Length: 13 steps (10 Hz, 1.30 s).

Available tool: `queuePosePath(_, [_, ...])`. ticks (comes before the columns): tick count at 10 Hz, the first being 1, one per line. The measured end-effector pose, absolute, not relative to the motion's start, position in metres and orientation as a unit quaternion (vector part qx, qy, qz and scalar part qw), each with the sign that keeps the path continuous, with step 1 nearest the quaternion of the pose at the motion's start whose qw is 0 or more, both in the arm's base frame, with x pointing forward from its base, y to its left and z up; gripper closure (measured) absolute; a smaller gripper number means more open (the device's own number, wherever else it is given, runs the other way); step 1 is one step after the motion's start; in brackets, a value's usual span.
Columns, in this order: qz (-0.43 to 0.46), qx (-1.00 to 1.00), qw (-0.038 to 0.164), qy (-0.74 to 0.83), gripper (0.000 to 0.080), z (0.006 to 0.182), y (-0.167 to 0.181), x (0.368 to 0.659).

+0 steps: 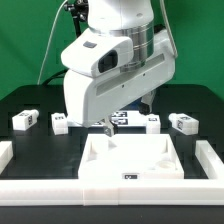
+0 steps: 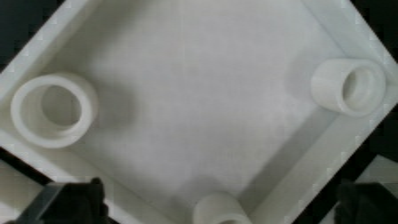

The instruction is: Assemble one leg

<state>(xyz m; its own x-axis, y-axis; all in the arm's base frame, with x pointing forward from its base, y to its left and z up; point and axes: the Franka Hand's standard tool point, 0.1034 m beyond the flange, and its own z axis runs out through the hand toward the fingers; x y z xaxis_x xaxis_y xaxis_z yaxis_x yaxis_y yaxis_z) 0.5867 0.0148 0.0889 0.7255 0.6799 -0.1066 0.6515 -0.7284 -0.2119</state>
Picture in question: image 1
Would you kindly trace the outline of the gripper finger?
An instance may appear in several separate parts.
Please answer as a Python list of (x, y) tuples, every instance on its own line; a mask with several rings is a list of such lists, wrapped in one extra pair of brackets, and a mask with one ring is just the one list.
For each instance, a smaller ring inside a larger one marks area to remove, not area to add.
[(104, 128), (104, 133), (107, 136), (112, 137), (114, 135), (114, 126), (108, 117), (103, 119), (103, 128)]
[(141, 98), (141, 104), (140, 104), (140, 113), (143, 115), (148, 115), (152, 112), (152, 104), (155, 98), (156, 91), (150, 91), (149, 93), (145, 94)]

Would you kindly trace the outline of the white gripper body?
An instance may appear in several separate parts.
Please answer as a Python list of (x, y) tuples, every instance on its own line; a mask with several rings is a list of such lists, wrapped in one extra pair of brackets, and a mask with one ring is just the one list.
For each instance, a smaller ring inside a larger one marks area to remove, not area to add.
[[(82, 35), (99, 36), (90, 31)], [(142, 67), (124, 71), (123, 66), (97, 77), (68, 68), (64, 78), (68, 118), (89, 127), (169, 81), (175, 72), (175, 58), (168, 34), (161, 31), (154, 36), (154, 53)]]

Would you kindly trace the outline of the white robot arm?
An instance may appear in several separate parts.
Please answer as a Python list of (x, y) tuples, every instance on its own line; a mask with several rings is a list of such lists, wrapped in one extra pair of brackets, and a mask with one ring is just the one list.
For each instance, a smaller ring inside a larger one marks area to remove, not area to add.
[(116, 133), (111, 115), (141, 99), (152, 110), (155, 89), (172, 79), (177, 50), (168, 26), (154, 31), (150, 0), (88, 0), (88, 28), (61, 54), (68, 68), (68, 119), (82, 127), (100, 122)]

